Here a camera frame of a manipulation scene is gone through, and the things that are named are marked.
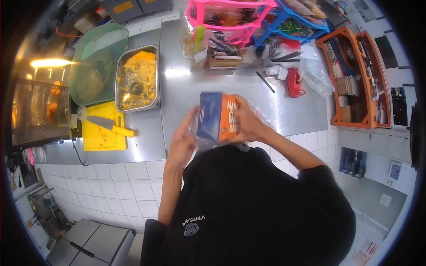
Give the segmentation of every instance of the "cardboard box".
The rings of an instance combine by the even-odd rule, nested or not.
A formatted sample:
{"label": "cardboard box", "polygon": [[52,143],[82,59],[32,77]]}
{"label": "cardboard box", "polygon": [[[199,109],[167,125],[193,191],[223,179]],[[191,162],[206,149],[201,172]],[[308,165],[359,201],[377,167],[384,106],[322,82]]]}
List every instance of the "cardboard box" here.
{"label": "cardboard box", "polygon": [[342,122],[351,121],[351,106],[341,107],[342,109]]}
{"label": "cardboard box", "polygon": [[[238,56],[241,56],[241,51],[238,46],[234,45],[234,47],[237,49]],[[241,65],[242,59],[235,60],[235,59],[216,59],[213,58],[210,54],[210,47],[208,52],[209,62],[210,62],[210,69],[221,69],[221,68],[230,68],[230,69],[236,69],[239,65]]]}
{"label": "cardboard box", "polygon": [[198,115],[197,137],[221,142],[235,137],[239,125],[233,116],[236,99],[222,92],[202,92]]}

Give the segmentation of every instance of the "green plastic basket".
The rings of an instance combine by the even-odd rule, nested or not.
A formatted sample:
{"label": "green plastic basket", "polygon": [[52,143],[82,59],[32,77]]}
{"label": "green plastic basket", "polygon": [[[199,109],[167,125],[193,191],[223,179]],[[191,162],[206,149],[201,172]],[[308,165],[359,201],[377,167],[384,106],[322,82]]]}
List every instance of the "green plastic basket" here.
{"label": "green plastic basket", "polygon": [[69,94],[77,105],[114,98],[117,62],[126,51],[128,37],[125,27],[108,23],[80,38],[69,72]]}

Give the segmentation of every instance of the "warming light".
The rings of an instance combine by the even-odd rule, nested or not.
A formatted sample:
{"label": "warming light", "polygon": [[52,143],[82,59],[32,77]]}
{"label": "warming light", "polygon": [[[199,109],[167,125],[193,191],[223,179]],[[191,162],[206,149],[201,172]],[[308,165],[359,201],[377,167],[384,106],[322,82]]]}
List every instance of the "warming light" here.
{"label": "warming light", "polygon": [[31,62],[31,66],[35,68],[43,67],[43,66],[64,66],[72,64],[71,61],[62,60],[62,59],[43,59],[43,60],[35,60]]}

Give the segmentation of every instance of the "knife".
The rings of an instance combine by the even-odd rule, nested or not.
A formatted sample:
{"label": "knife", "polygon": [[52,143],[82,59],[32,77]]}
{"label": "knife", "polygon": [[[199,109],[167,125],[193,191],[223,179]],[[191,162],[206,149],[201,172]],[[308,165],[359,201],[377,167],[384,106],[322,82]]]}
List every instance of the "knife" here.
{"label": "knife", "polygon": [[92,122],[92,123],[98,125],[98,126],[109,129],[112,132],[115,132],[117,134],[120,134],[120,135],[123,135],[123,136],[126,136],[126,137],[134,137],[135,136],[135,132],[133,130],[129,130],[129,129],[126,129],[126,128],[116,126],[115,121],[112,120],[112,119],[90,115],[90,116],[87,117],[87,120],[89,122]]}

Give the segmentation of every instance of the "hand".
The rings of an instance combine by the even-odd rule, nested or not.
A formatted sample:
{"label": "hand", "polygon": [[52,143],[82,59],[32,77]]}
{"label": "hand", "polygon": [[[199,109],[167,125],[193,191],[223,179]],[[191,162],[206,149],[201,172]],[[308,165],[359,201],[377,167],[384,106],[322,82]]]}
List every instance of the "hand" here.
{"label": "hand", "polygon": [[193,107],[182,121],[182,124],[175,131],[165,168],[185,168],[191,159],[194,149],[198,149],[195,136],[190,132],[190,127],[195,121],[195,115],[198,110],[198,106]]}
{"label": "hand", "polygon": [[230,142],[262,141],[270,130],[260,119],[255,116],[243,97],[233,95],[239,104],[239,109],[234,111],[234,117],[239,119],[240,130],[238,135],[231,138]]}

